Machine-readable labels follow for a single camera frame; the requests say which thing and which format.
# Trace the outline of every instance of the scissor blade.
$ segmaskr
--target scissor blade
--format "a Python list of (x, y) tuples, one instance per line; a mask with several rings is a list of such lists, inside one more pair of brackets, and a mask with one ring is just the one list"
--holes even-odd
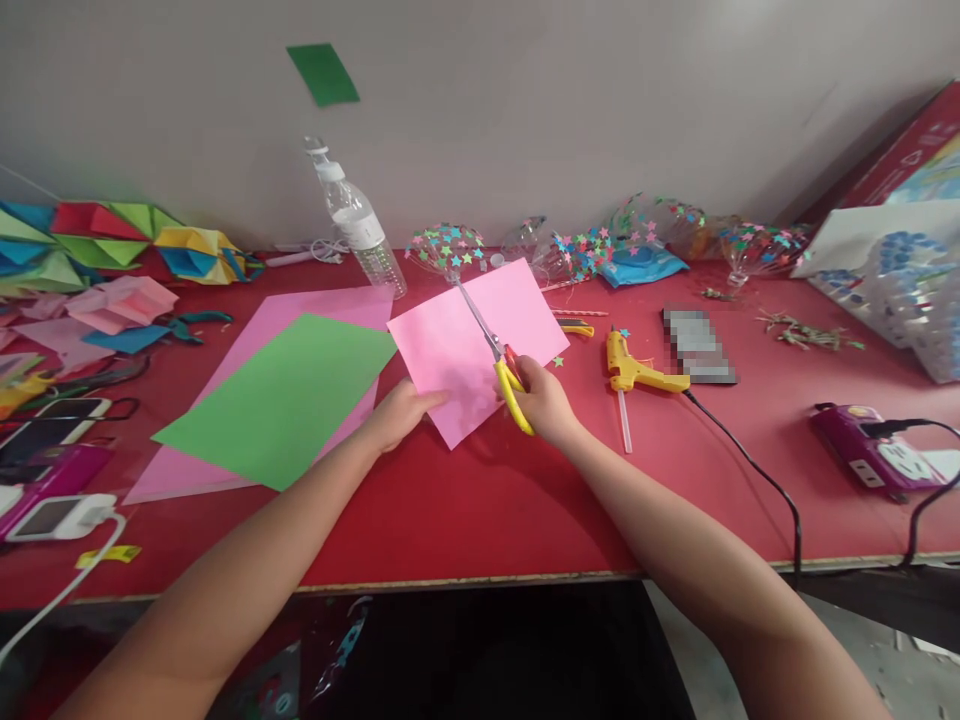
[(497, 360), (500, 359), (500, 348), (497, 343), (497, 340), (493, 337), (493, 333), (490, 332), (490, 328), (487, 327), (487, 323), (483, 320), (483, 315), (480, 314), (480, 311), (477, 309), (477, 306), (473, 304), (473, 298), (470, 297), (470, 293), (467, 292), (467, 289), (463, 286), (463, 283), (460, 282), (460, 278), (457, 278), (456, 285), (460, 288), (460, 292), (463, 294), (463, 299), (467, 301), (467, 307), (470, 308), (470, 312), (473, 314), (473, 319), (477, 321), (477, 325), (480, 326), (480, 329), (483, 331), (483, 336), (487, 340), (487, 344), (490, 346), (490, 349), (493, 351), (494, 356)]

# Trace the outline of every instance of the green paper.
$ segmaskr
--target green paper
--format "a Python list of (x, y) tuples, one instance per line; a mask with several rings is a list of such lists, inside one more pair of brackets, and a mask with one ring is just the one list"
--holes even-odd
[(396, 351), (389, 333), (301, 315), (153, 439), (286, 490)]
[(360, 96), (330, 43), (287, 48), (318, 107), (359, 102)]
[(163, 210), (146, 203), (101, 203), (110, 212), (123, 218), (151, 240), (156, 240), (160, 232), (168, 227), (183, 227), (179, 220), (167, 215)]
[(25, 222), (17, 220), (13, 215), (0, 210), (0, 237), (8, 240), (29, 240), (31, 242), (52, 243), (53, 238), (45, 235)]
[(71, 293), (86, 290), (89, 281), (77, 275), (67, 256), (52, 250), (38, 267), (0, 278), (0, 296), (25, 297), (32, 291)]
[(150, 243), (139, 240), (110, 240), (76, 235), (54, 237), (78, 263), (100, 270), (130, 270), (139, 267), (130, 263), (150, 247)]

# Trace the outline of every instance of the person's left hand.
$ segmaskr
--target person's left hand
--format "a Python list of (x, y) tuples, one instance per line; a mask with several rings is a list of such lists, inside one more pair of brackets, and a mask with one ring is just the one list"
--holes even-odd
[(424, 413), (447, 401), (446, 391), (420, 395), (410, 378), (404, 378), (380, 401), (357, 431), (380, 453), (390, 452), (413, 430)]

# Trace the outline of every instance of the red tabletop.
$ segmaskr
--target red tabletop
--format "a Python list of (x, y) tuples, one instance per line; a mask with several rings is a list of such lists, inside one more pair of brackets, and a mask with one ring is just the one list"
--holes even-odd
[[(399, 314), (446, 289), (444, 281), (403, 263), (410, 283)], [(597, 336), (571, 335), (562, 380), (574, 410), (604, 442), (622, 451), (616, 396), (607, 384), (604, 339), (611, 322), (630, 331), (630, 351), (669, 368), (660, 311), (666, 302), (708, 309), (741, 382), (695, 386), (700, 400), (737, 435), (793, 496), (803, 518), (808, 567), (882, 565), (903, 553), (913, 504), (872, 495), (839, 469), (807, 417), (817, 402), (863, 404), (888, 418), (931, 417), (960, 425), (960, 385), (937, 386), (908, 352), (898, 351), (801, 281), (751, 280), (743, 304), (705, 300), (722, 287), (719, 264), (653, 285), (611, 289), (594, 280), (546, 297), (553, 307), (605, 310)], [(179, 290), (179, 312), (222, 310), (236, 322), (204, 328), (202, 347), (158, 346), (143, 378), (104, 396), (141, 400), (124, 423), (103, 423), (87, 435), (119, 437), (117, 455), (88, 492), (123, 495), (156, 452), (149, 438), (190, 406), (231, 343), (267, 295), (351, 287), (364, 279), (356, 263), (308, 263), (268, 271), (251, 285)], [(824, 329), (851, 327), (860, 352), (804, 352), (766, 335), (760, 308), (787, 312)], [(504, 338), (522, 347), (519, 338)], [(18, 341), (8, 352), (31, 349)], [(405, 374), (397, 355), (384, 370), (380, 394)], [(787, 564), (793, 537), (783, 500), (738, 455), (720, 431), (682, 396), (638, 388), (627, 396), (634, 453), (628, 456), (664, 485), (708, 512), (760, 555)], [(952, 438), (912, 431), (925, 449), (953, 447)], [(143, 548), (129, 565), (106, 562), (73, 601), (152, 597), (274, 492), (253, 487), (121, 508), (129, 518), (121, 544)], [(932, 506), (921, 524), (927, 557), (960, 557), (960, 495)], [(35, 543), (0, 557), (0, 609), (39, 607), (74, 576), (77, 557), (112, 528), (71, 542)], [(495, 414), (456, 450), (423, 425), (381, 459), (360, 487), (304, 577), (301, 589), (347, 591), (464, 582), (550, 581), (636, 573), (638, 567), (581, 478), (539, 438)]]

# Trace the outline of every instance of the scissors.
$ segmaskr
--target scissors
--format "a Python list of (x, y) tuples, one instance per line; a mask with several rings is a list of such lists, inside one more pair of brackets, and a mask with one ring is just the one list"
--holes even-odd
[(477, 321), (480, 329), (483, 330), (483, 337), (493, 351), (493, 369), (497, 373), (497, 380), (500, 381), (500, 393), (503, 395), (504, 402), (507, 403), (510, 415), (513, 417), (514, 422), (516, 422), (520, 429), (527, 435), (535, 435), (536, 433), (534, 433), (533, 427), (523, 416), (523, 412), (517, 404), (517, 397), (514, 394), (526, 392), (523, 383), (519, 380), (520, 372), (517, 370), (517, 354), (509, 345), (503, 345), (500, 342), (500, 338), (490, 332), (490, 328), (487, 327), (487, 323), (484, 322), (483, 316), (480, 314), (480, 311), (477, 310), (477, 306), (473, 304), (470, 293), (467, 292), (467, 289), (460, 282), (460, 278), (456, 278), (454, 282), (456, 286), (460, 288), (460, 292), (463, 293), (463, 299), (467, 301), (467, 307), (469, 307), (470, 312), (473, 313), (473, 319)]

